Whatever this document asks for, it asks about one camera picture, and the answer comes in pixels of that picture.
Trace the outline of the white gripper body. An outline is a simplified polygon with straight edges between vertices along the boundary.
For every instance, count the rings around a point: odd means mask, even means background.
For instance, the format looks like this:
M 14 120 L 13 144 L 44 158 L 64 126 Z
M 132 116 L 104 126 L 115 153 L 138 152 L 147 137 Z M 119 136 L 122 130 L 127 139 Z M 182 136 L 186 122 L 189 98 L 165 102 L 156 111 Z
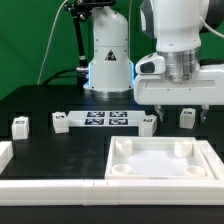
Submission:
M 139 105 L 224 105 L 224 65 L 203 66 L 187 81 L 138 75 L 134 99 Z

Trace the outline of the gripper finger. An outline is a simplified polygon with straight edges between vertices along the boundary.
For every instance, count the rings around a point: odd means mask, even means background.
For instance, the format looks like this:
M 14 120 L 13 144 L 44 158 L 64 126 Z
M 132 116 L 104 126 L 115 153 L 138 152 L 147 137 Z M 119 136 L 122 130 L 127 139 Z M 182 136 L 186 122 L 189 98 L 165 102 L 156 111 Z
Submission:
M 209 111 L 209 105 L 202 105 L 202 112 L 200 114 L 200 120 L 201 120 L 201 123 L 204 123 L 206 121 L 206 114 L 208 113 Z
M 161 105 L 155 105 L 154 109 L 157 112 L 157 114 L 160 118 L 160 121 L 163 122 L 163 120 L 164 120 L 164 110 L 162 109 Z

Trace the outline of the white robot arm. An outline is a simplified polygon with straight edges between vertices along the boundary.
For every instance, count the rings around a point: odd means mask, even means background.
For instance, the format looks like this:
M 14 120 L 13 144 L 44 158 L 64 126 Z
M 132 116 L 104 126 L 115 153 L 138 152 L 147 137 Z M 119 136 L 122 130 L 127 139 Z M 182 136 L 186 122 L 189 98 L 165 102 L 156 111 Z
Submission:
M 132 90 L 140 105 L 224 105 L 224 62 L 199 61 L 199 34 L 224 21 L 224 0 L 143 0 L 142 31 L 156 52 L 135 67 L 127 56 L 126 19 L 101 3 L 93 7 L 94 58 L 84 91 L 109 98 Z

